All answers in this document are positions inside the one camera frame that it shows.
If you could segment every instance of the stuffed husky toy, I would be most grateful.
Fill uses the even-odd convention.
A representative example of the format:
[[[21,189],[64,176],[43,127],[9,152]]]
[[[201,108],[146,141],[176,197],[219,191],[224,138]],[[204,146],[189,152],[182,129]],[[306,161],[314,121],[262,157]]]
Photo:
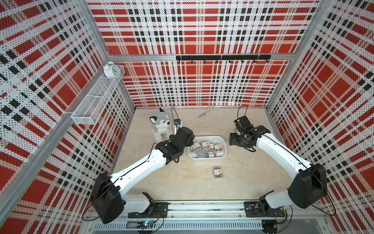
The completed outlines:
[[[156,142],[162,141],[163,133],[166,133],[166,140],[169,140],[169,136],[174,134],[171,128],[172,122],[170,122],[168,115],[162,108],[160,108],[160,112],[156,116],[151,116],[149,119],[153,123],[152,129]]]

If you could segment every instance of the white alarm clock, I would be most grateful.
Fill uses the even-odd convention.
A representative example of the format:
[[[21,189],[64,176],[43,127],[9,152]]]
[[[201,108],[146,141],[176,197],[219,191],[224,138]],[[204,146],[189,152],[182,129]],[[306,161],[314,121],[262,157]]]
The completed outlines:
[[[103,68],[104,74],[108,78],[117,78],[121,75],[119,67],[112,61],[108,61],[108,64],[105,64]]]

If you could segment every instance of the perforated panel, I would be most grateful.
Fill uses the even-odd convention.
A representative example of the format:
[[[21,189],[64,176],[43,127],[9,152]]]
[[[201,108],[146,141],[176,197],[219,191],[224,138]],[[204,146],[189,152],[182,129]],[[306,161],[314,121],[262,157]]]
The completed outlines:
[[[97,222],[95,231],[136,231],[136,228],[129,228],[131,224],[128,221],[112,221],[109,224]],[[262,230],[262,220],[186,220],[171,221],[165,220],[164,223],[156,223],[151,230],[160,228],[161,231],[173,230]]]
[[[319,1],[87,0],[110,54],[292,53]]]
[[[113,167],[131,115],[116,88],[96,125],[73,124],[0,233],[80,233],[95,179]]]
[[[136,106],[264,107],[288,61],[117,62]]]
[[[270,107],[286,145],[326,168],[337,233],[373,233],[373,22],[373,1],[333,1]]]
[[[78,6],[67,0],[0,2],[0,191],[103,63]]]

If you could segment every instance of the white wire basket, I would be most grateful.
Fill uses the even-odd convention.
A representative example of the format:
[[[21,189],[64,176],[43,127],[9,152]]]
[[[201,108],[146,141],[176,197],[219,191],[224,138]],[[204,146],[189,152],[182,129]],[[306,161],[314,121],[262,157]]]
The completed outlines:
[[[88,95],[71,116],[75,123],[87,125],[95,125],[97,123],[105,106],[108,104],[110,96],[125,73],[123,66],[117,66],[120,69],[118,77],[108,78],[104,73],[101,74],[98,81],[96,81],[95,85],[88,92]]]

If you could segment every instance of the marble floor surface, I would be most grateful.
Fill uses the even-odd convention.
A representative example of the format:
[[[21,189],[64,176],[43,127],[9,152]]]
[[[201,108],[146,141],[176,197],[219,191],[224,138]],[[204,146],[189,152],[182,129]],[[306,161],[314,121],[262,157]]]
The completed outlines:
[[[149,153],[155,142],[149,117],[157,111],[135,111],[114,172],[125,169]],[[170,109],[165,111],[171,119]],[[237,118],[237,109],[219,109],[197,118],[204,111],[177,109],[183,126],[190,128],[195,136],[223,137],[227,147],[226,157],[211,162],[196,162],[185,150],[179,163],[171,162],[154,171],[136,184],[131,193],[148,192],[155,200],[248,200],[258,199],[269,191],[284,189],[291,184],[288,173],[258,147],[252,153],[238,146],[229,146],[229,135],[235,132],[233,121]],[[239,116],[244,112],[242,107]],[[272,131],[263,109],[248,109],[246,116],[254,126],[263,125]],[[214,179],[214,166],[222,167],[222,179]]]

